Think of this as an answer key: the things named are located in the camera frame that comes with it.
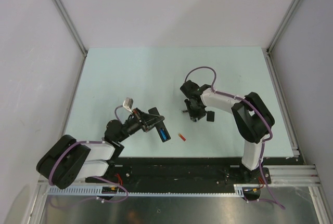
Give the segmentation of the red orange AAA battery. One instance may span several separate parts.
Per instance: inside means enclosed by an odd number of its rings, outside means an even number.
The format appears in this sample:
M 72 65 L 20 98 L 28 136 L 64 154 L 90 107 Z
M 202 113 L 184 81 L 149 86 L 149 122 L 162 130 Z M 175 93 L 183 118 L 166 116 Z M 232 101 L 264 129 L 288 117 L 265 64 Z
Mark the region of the red orange AAA battery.
M 186 141 L 186 138 L 185 138 L 182 134 L 178 133 L 178 136 L 179 136 L 183 141 Z

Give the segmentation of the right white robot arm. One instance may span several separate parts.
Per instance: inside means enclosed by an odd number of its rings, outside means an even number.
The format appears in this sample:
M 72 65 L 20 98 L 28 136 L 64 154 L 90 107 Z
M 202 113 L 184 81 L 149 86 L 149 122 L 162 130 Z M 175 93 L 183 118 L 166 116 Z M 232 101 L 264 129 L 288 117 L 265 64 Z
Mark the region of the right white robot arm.
M 245 140 L 241 162 L 240 177 L 246 183 L 254 182 L 258 176 L 258 167 L 263 158 L 263 145 L 273 138 L 272 127 L 275 119 L 257 93 L 251 92 L 244 97 L 223 93 L 204 84 L 199 86 L 191 80 L 181 87 L 185 95 L 187 112 L 193 122 L 203 117 L 214 122 L 214 112 L 207 107 L 230 113 L 236 122 L 240 135 Z

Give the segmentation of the black battery compartment cover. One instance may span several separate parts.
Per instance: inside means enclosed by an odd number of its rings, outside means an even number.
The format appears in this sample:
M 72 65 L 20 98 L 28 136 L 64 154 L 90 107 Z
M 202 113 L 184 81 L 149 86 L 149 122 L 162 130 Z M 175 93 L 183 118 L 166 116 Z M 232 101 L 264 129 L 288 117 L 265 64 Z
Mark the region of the black battery compartment cover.
M 215 112 L 214 111 L 207 111 L 207 122 L 214 122 L 215 121 Z

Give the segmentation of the blue AAA battery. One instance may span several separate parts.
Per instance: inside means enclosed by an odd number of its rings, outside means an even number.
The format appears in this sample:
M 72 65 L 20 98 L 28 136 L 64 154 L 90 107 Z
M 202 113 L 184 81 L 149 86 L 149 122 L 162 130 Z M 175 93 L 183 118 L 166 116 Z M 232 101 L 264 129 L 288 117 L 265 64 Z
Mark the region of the blue AAA battery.
M 162 142 L 166 142 L 169 140 L 169 135 L 166 133 L 166 131 L 163 128 L 159 129 L 159 135 L 161 137 Z

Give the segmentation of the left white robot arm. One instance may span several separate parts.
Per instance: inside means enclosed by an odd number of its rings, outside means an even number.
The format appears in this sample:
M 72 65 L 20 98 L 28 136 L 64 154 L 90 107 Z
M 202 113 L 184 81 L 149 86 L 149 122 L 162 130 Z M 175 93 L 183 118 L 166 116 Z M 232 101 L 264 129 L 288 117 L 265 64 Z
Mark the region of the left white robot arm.
M 157 130 L 162 141 L 169 140 L 164 120 L 157 108 L 148 112 L 135 108 L 125 122 L 110 120 L 101 141 L 79 141 L 71 135 L 63 135 L 38 161 L 36 171 L 50 186 L 59 189 L 89 177 L 110 182 L 115 176 L 111 164 L 123 151 L 122 142 L 140 130 L 147 133 L 152 129 Z

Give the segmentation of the black remote control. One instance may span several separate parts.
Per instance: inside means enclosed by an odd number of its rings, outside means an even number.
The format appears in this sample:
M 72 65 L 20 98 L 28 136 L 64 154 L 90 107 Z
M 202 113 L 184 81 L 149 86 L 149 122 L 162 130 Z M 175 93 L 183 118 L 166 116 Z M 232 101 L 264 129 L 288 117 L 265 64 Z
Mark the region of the black remote control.
M 148 113 L 149 114 L 153 114 L 153 115 L 160 115 L 160 113 L 159 113 L 159 111 L 158 111 L 158 109 L 156 107 L 149 109 Z M 163 120 L 160 121 L 160 122 L 158 122 L 155 125 L 155 129 L 157 130 L 158 134 L 159 134 L 159 129 L 161 129 L 161 128 L 163 128 L 166 131 L 166 133 L 169 135 L 169 132 L 168 132 L 168 130 L 167 130 L 167 128 L 166 128 Z

